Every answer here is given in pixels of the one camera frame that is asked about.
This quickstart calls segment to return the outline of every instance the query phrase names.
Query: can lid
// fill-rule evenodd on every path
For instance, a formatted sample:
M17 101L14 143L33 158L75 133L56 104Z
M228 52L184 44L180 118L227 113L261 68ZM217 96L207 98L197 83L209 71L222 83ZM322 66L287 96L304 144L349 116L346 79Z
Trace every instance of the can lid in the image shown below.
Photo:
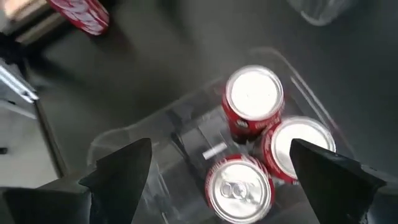
M290 158L290 144L299 138L322 148L336 152L335 141L329 130L318 121L308 117L283 119L276 128L271 140L271 151L277 165L292 178L297 179Z
M271 207L271 186L252 162L224 163L209 181L209 198L217 215L231 223L253 223Z
M235 113L255 121L269 118L283 103L280 80L260 65L248 65L233 73L227 82L226 96Z

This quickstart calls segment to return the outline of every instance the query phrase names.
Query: clear plastic container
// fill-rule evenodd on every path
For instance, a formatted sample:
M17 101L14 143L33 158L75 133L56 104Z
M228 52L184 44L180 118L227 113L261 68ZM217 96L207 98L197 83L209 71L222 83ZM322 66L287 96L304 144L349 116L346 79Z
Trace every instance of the clear plastic container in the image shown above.
M255 48L248 65L265 66L280 78L285 92L284 116L309 116L328 127L337 153L354 154L326 109L296 70L276 50ZM88 163L140 138L152 140L153 158L146 187L133 223L221 223L203 196L207 170L232 153L251 153L252 144L233 142L220 106L228 77L221 77L191 95L150 115L137 124L99 135L92 143ZM204 152L221 147L213 156ZM275 204L259 223L318 223L300 185L275 179Z
M325 26L341 13L353 7L358 0L287 0L310 24Z

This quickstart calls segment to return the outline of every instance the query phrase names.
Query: can rim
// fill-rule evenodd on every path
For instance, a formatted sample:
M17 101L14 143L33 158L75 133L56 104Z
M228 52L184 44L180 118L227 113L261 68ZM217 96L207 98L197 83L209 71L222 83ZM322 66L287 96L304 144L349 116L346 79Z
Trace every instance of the can rim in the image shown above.
M231 90L233 87L234 82L236 81L236 79L238 79L238 77L240 77L241 75L249 72L249 71L253 71L253 70L257 70L260 71L261 73L267 75L268 77L271 78L271 80L274 82L275 87L277 89L277 93L278 93L278 99L274 105L274 107L267 112L266 114L263 114L261 116L249 116L247 114L242 113L239 109L237 109L237 107L234 105L233 101L232 101L232 97L231 97ZM230 78L227 81L227 86L226 86L226 99L227 102L229 104L229 106L232 108L232 110L238 114L241 118L250 120L250 121L260 121L260 120L264 120L267 118L270 118L273 114L275 114L277 112L277 110L282 106L283 104L283 99L284 99L284 91L283 91L283 87L282 84L278 78L278 76L270 69L261 66L261 65L246 65L244 67L241 67L240 69L238 69L237 71L235 71Z
M216 180L216 178L220 175L220 172L223 169L225 169L228 166L233 166L236 164L241 164L241 165L245 165L245 166L252 168L259 175L259 177L261 177L261 188L264 190L263 196L261 198L262 206L258 209L258 211L255 214L253 214L247 218L234 217L234 216L226 213L220 207L220 205L217 203L217 201L215 199L216 198L216 196L215 196L215 180ZM214 173L212 173L212 175L209 179L208 196L210 199L211 206L213 207L216 214L220 218L222 218L228 222L231 222L231 223L249 224L249 223L254 223L254 222L260 220L262 217L264 217L264 215L267 214L267 212L271 208L271 193L272 193L271 184L268 180L268 176L266 175L266 173L263 170L261 170L258 166L256 166L252 162L248 162L248 161L242 161L239 159L227 161L224 164L222 164L219 168L217 168L217 170Z
M307 124L307 125L315 128L320 133L322 133L323 137L325 138L325 140L327 141L327 144L328 144L327 150L336 152L335 140L333 139L333 136L331 135L331 132L328 130L328 128L326 128L326 126L324 126L321 122L319 122L315 119L309 118L309 117L305 117L305 116L292 116L292 117L283 119L282 122L276 127L276 129L272 135L271 152L272 152L272 157L274 158L275 162L277 163L278 167L282 170L282 172L294 179L297 179L297 175L296 175L295 171L288 170L283 165L283 163L281 163L279 161L279 158L277 157L276 139L282 129L284 129L285 127L287 127L291 124L296 124L296 123Z

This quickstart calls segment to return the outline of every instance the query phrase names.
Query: red can on table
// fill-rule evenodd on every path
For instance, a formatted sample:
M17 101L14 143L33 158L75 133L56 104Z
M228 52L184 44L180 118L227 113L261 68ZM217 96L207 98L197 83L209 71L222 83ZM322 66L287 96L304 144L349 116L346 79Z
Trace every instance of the red can on table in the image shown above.
M209 206L230 223L254 223L265 217L274 202L274 184L257 159L234 154L208 172L205 193Z
M268 68L248 65L227 81L222 106L233 138L257 136L280 121L284 109L282 84Z
M109 14L98 0L47 0L73 25L83 31L100 35L109 27Z
M336 152L335 141L329 130L312 118L292 116L268 127L256 151L260 152L260 160L264 161L272 175L291 184L297 181L290 158L290 144L296 138Z

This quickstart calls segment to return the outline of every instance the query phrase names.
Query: red soda can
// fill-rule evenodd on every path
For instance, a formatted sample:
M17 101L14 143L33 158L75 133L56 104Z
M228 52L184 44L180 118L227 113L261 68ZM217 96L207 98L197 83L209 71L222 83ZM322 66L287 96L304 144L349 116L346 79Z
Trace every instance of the red soda can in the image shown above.
M77 28L100 35L109 27L109 14L98 0L47 0Z
M312 118L293 116L268 127L256 150L260 152L260 160L264 161L267 170L290 184L297 181L290 158L290 144L295 138L336 152L335 141L329 130Z
M230 223L254 223L274 202L274 184L257 159L234 154L217 162L206 177L209 207Z
M243 67L227 81L222 106L233 138L257 136L280 121L284 109L282 84L266 67Z

